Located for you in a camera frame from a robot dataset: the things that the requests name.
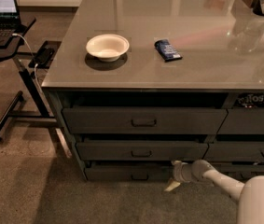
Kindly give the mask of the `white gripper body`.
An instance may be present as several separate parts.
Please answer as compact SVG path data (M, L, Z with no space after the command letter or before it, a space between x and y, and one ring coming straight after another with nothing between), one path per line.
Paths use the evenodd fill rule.
M193 182L196 180L192 173L192 165L185 162L174 166L173 178L180 183Z

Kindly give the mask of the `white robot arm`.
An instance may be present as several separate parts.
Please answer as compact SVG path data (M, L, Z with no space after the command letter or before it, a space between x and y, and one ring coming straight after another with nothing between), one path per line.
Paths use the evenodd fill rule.
M211 183L237 203L236 224L264 224L264 175L243 183L218 172L205 160L193 163L173 161L172 165L173 176L165 191L172 191L182 183Z

